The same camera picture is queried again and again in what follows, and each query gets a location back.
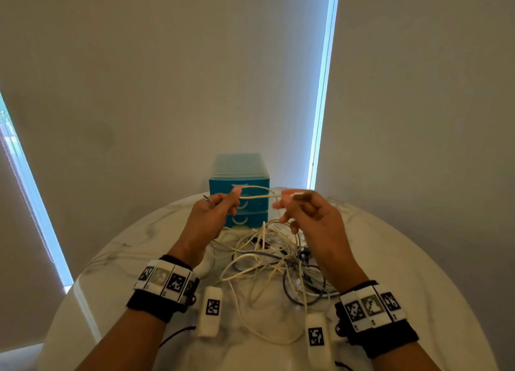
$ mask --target round table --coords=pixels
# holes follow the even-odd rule
[[[39,359],[40,371],[74,370],[125,310],[132,285],[153,257],[166,253],[177,240],[191,206],[202,194],[163,207],[123,231],[78,277],[57,311]],[[408,314],[420,344],[442,370],[497,370],[494,356],[469,305],[447,275],[408,238],[363,210],[330,199],[344,219],[352,251],[364,271],[385,284]],[[271,209],[269,219],[277,218]],[[216,282],[220,266],[201,281]],[[235,282],[245,293],[245,280]],[[304,336],[290,345],[271,344],[242,325],[228,286],[224,291],[220,332],[212,339],[191,331],[168,341],[158,353],[154,370],[309,370]],[[252,307],[240,295],[245,321],[275,340],[287,341],[303,332],[304,310],[288,301],[278,277]],[[313,311],[328,311],[327,299]],[[195,310],[176,314],[165,336],[194,325]],[[338,344],[336,359],[354,371],[372,370],[360,347]]]

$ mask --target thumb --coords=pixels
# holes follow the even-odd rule
[[[218,203],[215,210],[218,210],[219,212],[222,212],[223,215],[226,215],[231,207],[240,205],[240,195],[241,188],[234,187],[232,191],[225,198],[223,198],[220,203]]]
[[[283,195],[281,200],[286,208],[286,214],[291,218],[295,219],[299,224],[300,229],[305,231],[307,227],[311,225],[313,219],[311,219],[303,210],[299,203],[293,199],[290,195]]]

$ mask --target left hand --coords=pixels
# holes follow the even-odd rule
[[[178,258],[192,268],[204,258],[205,248],[220,235],[227,214],[236,215],[240,205],[241,188],[234,187],[229,194],[217,193],[193,205],[181,236],[172,246],[169,255]]]

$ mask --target drawer handle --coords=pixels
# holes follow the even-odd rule
[[[245,225],[247,223],[247,221],[249,220],[249,217],[245,218],[245,220],[243,222],[238,222],[237,220],[234,219],[234,217],[232,218],[232,221],[234,222],[234,224],[236,225]]]

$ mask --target hand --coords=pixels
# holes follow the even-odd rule
[[[229,194],[217,193],[193,205],[181,236],[168,252],[191,267],[196,267],[204,258],[205,248],[220,235],[227,214],[236,215],[240,205],[241,188],[234,187]]]
[[[304,193],[292,196],[293,192]],[[274,208],[286,209],[280,222],[294,219],[292,233],[303,231],[320,271],[338,291],[368,280],[352,255],[344,221],[336,208],[314,191],[288,189],[281,195],[281,200],[273,204]]]

